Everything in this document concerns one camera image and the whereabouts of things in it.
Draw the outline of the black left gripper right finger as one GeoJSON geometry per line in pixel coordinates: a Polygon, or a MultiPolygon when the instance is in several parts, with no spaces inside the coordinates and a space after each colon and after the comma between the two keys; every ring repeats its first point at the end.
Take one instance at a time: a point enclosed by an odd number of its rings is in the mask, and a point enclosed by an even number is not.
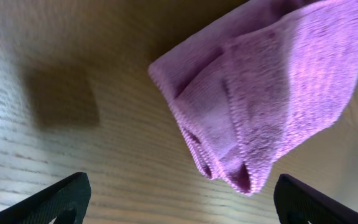
{"type": "Polygon", "coordinates": [[[281,174],[273,200],[281,224],[358,224],[358,213],[289,174],[281,174]]]}

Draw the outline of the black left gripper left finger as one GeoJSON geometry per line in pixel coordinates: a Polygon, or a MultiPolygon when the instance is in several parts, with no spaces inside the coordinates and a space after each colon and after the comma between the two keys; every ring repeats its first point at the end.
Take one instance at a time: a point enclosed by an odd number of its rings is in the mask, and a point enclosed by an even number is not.
{"type": "Polygon", "coordinates": [[[76,172],[0,212],[0,224],[82,224],[91,198],[84,172],[76,172]]]}

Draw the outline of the purple microfiber cloth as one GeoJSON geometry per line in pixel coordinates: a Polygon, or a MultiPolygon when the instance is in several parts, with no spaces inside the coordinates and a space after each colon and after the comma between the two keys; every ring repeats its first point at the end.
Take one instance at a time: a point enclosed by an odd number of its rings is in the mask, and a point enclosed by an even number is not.
{"type": "Polygon", "coordinates": [[[252,195],[340,117],[358,79],[358,0],[248,1],[154,61],[199,171],[252,195]]]}

